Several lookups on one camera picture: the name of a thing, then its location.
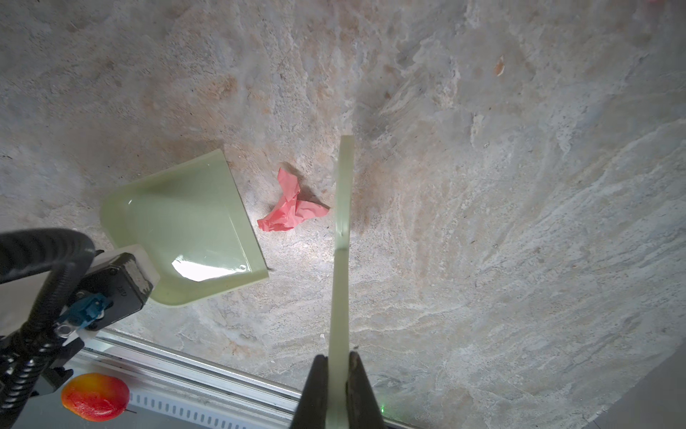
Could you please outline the green hand brush white bristles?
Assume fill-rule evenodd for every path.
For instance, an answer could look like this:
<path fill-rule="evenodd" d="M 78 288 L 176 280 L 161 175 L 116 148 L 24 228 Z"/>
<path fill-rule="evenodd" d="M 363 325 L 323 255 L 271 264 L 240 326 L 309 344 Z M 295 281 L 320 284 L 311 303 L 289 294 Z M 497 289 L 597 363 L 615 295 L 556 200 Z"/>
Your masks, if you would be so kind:
<path fill-rule="evenodd" d="M 336 180 L 332 314 L 328 354 L 328 400 L 325 426 L 347 428 L 346 386 L 348 382 L 349 295 L 348 264 L 350 218 L 354 176 L 355 138 L 343 136 L 339 144 Z"/>

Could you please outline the green dustpan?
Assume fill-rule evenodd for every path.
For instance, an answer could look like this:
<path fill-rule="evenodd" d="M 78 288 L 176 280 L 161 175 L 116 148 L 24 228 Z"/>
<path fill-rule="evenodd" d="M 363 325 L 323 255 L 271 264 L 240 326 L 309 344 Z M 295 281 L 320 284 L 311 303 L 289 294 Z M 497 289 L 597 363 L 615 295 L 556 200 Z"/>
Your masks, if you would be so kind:
<path fill-rule="evenodd" d="M 269 277 L 221 150 L 111 193 L 100 223 L 116 248 L 139 245 L 160 279 L 152 299 L 182 307 Z"/>

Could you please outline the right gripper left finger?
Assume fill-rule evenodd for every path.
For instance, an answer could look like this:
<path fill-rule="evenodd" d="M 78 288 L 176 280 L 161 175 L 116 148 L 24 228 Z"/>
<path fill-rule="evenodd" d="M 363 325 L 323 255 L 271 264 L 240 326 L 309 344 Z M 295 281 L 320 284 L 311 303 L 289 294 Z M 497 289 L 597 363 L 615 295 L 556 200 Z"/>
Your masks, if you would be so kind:
<path fill-rule="evenodd" d="M 328 358 L 325 355 L 317 355 L 310 368 L 290 429 L 325 429 L 328 382 Z"/>

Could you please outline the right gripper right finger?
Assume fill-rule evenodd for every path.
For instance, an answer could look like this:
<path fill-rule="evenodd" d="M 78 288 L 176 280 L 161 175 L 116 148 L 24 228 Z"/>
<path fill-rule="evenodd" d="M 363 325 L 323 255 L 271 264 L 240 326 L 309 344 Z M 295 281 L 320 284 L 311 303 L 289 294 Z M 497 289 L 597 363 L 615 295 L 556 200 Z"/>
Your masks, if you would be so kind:
<path fill-rule="evenodd" d="M 347 413 L 350 429 L 387 429 L 362 359 L 356 351 L 350 352 L 348 358 Z"/>

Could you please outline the pink paper scrap left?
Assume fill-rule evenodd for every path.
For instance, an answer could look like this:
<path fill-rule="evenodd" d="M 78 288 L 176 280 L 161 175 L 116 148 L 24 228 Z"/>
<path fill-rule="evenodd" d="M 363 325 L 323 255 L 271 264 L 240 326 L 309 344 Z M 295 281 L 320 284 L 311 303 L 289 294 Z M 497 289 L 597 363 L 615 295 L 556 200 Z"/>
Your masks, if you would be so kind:
<path fill-rule="evenodd" d="M 301 188 L 296 175 L 280 168 L 277 179 L 282 196 L 270 214 L 259 219 L 257 225 L 263 232 L 287 232 L 307 220 L 327 216 L 330 209 L 320 204 L 301 200 Z"/>

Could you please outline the red yellow mango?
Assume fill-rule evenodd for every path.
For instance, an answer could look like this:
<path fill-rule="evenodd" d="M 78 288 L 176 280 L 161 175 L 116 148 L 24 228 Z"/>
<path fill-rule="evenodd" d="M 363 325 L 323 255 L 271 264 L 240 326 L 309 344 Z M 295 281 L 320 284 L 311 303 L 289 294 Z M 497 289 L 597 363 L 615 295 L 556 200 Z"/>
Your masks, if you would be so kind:
<path fill-rule="evenodd" d="M 98 373 L 79 375 L 64 386 L 63 406 L 90 422 L 118 418 L 127 409 L 130 389 L 121 379 Z"/>

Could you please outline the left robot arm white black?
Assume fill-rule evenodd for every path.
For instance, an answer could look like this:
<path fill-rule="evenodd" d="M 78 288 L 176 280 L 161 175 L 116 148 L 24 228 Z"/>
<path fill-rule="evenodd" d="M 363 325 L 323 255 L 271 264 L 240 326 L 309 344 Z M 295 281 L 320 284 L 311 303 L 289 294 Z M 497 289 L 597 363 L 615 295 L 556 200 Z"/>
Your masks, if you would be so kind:
<path fill-rule="evenodd" d="M 47 228 L 1 235 L 1 282 L 48 273 L 30 314 L 10 335 L 13 371 L 1 377 L 1 427 L 10 428 L 21 415 L 42 373 L 64 344 L 55 322 L 96 255 L 87 235 Z"/>

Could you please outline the aluminium front rail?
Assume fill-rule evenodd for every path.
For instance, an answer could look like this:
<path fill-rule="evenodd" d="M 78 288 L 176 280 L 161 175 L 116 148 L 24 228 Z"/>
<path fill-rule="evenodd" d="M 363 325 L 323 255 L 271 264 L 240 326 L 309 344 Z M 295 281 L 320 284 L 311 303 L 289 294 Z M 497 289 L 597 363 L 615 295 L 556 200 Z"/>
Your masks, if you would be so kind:
<path fill-rule="evenodd" d="M 302 391 L 111 330 L 82 332 L 69 368 L 130 387 L 132 405 L 204 428 L 289 428 Z M 386 418 L 387 428 L 402 423 Z"/>

